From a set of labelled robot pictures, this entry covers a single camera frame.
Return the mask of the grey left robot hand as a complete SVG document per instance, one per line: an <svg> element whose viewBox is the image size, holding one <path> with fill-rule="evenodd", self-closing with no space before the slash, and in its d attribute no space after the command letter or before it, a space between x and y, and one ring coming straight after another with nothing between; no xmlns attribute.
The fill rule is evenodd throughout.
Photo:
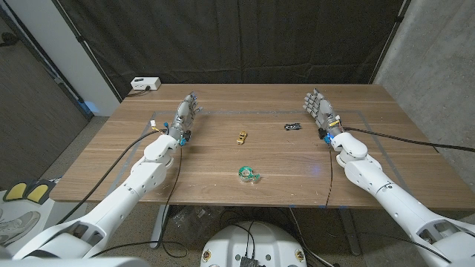
<svg viewBox="0 0 475 267"><path fill-rule="evenodd" d="M191 139L191 127L197 113L202 111L197 106L197 95L194 91L188 94L178 105L174 119L167 128L167 134L184 146Z"/></svg>

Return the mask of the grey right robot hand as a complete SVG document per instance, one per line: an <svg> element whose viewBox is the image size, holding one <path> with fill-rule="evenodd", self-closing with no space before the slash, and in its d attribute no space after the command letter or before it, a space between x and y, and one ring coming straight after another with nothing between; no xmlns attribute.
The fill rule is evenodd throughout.
<svg viewBox="0 0 475 267"><path fill-rule="evenodd" d="M313 89L312 93L307 93L304 97L303 109L315 120L322 139L325 137L333 139L344 132L340 116L333 110L330 102L316 88Z"/></svg>

